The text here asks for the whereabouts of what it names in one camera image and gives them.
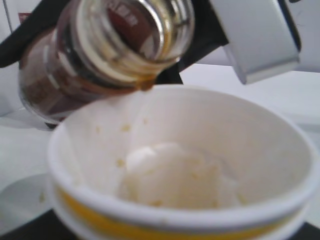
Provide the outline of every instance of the glass bottle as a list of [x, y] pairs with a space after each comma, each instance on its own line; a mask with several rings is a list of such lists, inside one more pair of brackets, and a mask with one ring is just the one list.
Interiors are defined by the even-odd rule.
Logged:
[[191, 0], [72, 0], [20, 61], [20, 98], [46, 123], [108, 96], [146, 91], [194, 34]]

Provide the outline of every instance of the white surface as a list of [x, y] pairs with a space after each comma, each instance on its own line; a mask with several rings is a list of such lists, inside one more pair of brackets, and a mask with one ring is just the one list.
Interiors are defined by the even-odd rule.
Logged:
[[[309, 137], [315, 142], [320, 153], [320, 124], [312, 130], [305, 125], [301, 125], [300, 127], [304, 129]], [[311, 201], [310, 209], [307, 213], [306, 219], [311, 224], [320, 228], [320, 186], [317, 193], [313, 197], [313, 200]]]
[[18, 13], [31, 13], [40, 2], [41, 0], [5, 0], [13, 31], [20, 26]]
[[[0, 42], [10, 34], [3, 1], [0, 1]], [[22, 104], [18, 97], [18, 65], [0, 68], [0, 117], [16, 111]]]
[[0, 235], [46, 210], [46, 153], [51, 135], [25, 110], [0, 117]]
[[[300, 71], [320, 72], [320, 1], [301, 0], [297, 3], [289, 3], [286, 0], [295, 21], [302, 41], [300, 54], [301, 64], [297, 68]], [[211, 65], [229, 65], [230, 62], [222, 48], [212, 52], [200, 63]]]
[[194, 64], [181, 77], [186, 85], [240, 96], [290, 115], [294, 120], [320, 123], [320, 73], [291, 71], [243, 85], [231, 66]]

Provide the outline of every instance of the scoop of ice cream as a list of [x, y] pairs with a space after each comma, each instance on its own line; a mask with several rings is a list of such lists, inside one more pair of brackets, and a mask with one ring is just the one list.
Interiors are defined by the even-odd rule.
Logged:
[[146, 146], [126, 159], [120, 197], [153, 207], [227, 208], [239, 205], [235, 183], [220, 160], [178, 143]]

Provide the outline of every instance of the yellow stripe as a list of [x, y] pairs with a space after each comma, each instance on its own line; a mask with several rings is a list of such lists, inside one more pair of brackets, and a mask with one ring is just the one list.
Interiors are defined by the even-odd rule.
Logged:
[[286, 218], [285, 220], [267, 226], [233, 233], [187, 234], [159, 231], [152, 228], [114, 221], [80, 204], [65, 192], [61, 190], [59, 192], [68, 208], [93, 229], [107, 236], [130, 240], [246, 240], [272, 232], [289, 220]]

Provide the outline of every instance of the paper cup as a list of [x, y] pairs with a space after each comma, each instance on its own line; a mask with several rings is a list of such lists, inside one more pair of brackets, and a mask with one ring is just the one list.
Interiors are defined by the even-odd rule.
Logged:
[[282, 240], [320, 171], [311, 141], [279, 114], [172, 85], [75, 112], [48, 163], [53, 208], [88, 240]]

